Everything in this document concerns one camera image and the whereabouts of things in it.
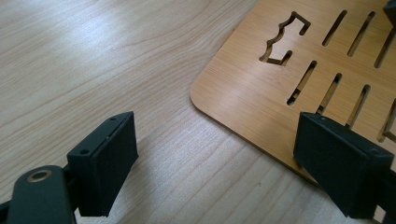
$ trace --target table surface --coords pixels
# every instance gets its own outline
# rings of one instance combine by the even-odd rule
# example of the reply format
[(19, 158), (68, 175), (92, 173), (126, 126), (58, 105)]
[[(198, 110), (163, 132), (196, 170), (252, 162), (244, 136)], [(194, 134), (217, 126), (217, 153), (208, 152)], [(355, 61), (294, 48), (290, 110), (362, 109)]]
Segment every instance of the table surface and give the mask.
[(192, 105), (191, 83), (256, 2), (2, 1), (0, 202), (132, 110), (140, 157), (110, 216), (80, 223), (370, 222)]

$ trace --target cutout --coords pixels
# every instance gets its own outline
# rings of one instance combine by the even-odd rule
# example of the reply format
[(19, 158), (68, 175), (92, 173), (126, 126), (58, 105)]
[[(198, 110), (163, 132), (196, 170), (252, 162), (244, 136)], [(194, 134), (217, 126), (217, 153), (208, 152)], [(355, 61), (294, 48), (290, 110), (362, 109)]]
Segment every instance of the cutout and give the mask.
[(381, 51), (378, 54), (378, 57), (375, 60), (375, 64), (374, 64), (375, 68), (381, 67), (382, 62), (384, 61), (385, 56), (387, 56), (388, 50), (390, 49), (390, 45), (393, 42), (395, 34), (396, 34), (396, 28), (391, 29), (387, 37), (387, 40), (385, 40), (384, 46), (382, 47)]
[(334, 95), (335, 90), (337, 89), (338, 84), (341, 81), (341, 77), (343, 75), (341, 73), (338, 73), (334, 80), (332, 81), (332, 85), (330, 85), (329, 89), (326, 92), (326, 95), (324, 95), (322, 102), (320, 103), (320, 106), (318, 107), (317, 114), (322, 115), (324, 110), (326, 109), (327, 105), (329, 104), (330, 100), (332, 99), (332, 96)]
[(330, 29), (329, 33), (327, 33), (326, 37), (324, 37), (324, 40), (322, 42), (323, 47), (327, 47), (330, 43), (330, 40), (332, 39), (332, 36), (334, 35), (335, 31), (338, 29), (338, 26), (340, 25), (341, 21), (344, 19), (346, 16), (347, 11), (343, 10), (340, 15), (338, 15), (337, 20), (335, 20), (334, 24), (332, 25), (332, 28)]
[(364, 33), (366, 33), (367, 27), (370, 25), (370, 22), (372, 21), (374, 16), (375, 16), (374, 11), (370, 12), (370, 14), (367, 16), (366, 21), (364, 21), (363, 26), (359, 30), (358, 35), (356, 35), (355, 40), (353, 41), (352, 45), (350, 46), (349, 51), (347, 52), (347, 56), (352, 57), (355, 54), (355, 51), (358, 48), (358, 45), (361, 42), (361, 39), (363, 38)]
[(286, 66), (286, 63), (288, 62), (288, 60), (290, 59), (291, 54), (292, 54), (291, 50), (288, 50), (288, 52), (285, 54), (285, 56), (283, 57), (282, 60), (270, 58), (270, 56), (272, 53), (273, 45), (276, 42), (278, 42), (280, 39), (282, 39), (283, 35), (285, 34), (285, 27), (290, 25), (292, 22), (294, 22), (295, 19), (298, 19), (299, 21), (301, 21), (304, 24), (299, 35), (305, 35), (306, 31), (308, 30), (309, 26), (311, 25), (311, 22), (309, 22), (308, 20), (306, 20), (305, 18), (300, 16), (297, 12), (295, 12), (295, 11), (291, 12), (289, 19), (286, 20), (285, 22), (282, 22), (279, 24), (279, 33), (277, 34), (277, 36), (275, 38), (267, 41), (267, 49), (265, 50), (265, 53), (259, 59), (261, 62), (273, 63), (273, 64), (277, 64), (277, 65), (281, 65), (281, 66)]
[(291, 94), (291, 97), (287, 101), (288, 105), (294, 105), (294, 102), (297, 100), (297, 97), (300, 95), (300, 92), (303, 90), (306, 82), (308, 79), (311, 77), (311, 74), (314, 72), (315, 67), (317, 66), (317, 61), (312, 61), (311, 64), (309, 64), (308, 69), (306, 69), (303, 77), (300, 80), (300, 83), (297, 85), (296, 89), (294, 92)]
[(348, 129), (352, 129), (353, 124), (358, 118), (358, 115), (361, 112), (361, 108), (363, 107), (364, 102), (366, 101), (367, 96), (369, 95), (370, 89), (371, 89), (370, 85), (365, 85), (363, 87), (363, 90), (361, 90), (361, 95), (359, 96), (358, 101), (353, 107), (352, 113), (350, 114), (349, 119), (346, 122), (346, 127)]
[(396, 143), (396, 134), (391, 131), (395, 120), (396, 120), (396, 99), (393, 101), (392, 107), (390, 108), (388, 118), (385, 122), (383, 130), (381, 130), (380, 138), (378, 139), (378, 142), (384, 142), (385, 138), (387, 137), (392, 142)]

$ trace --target wooden panel with slots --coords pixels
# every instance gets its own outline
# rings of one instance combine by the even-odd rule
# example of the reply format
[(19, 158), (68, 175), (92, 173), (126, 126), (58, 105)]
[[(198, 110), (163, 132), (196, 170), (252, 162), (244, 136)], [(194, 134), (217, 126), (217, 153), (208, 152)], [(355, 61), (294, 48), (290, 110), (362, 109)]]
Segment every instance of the wooden panel with slots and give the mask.
[(195, 106), (307, 176), (293, 159), (301, 111), (396, 153), (395, 30), (387, 0), (261, 0), (191, 87)]

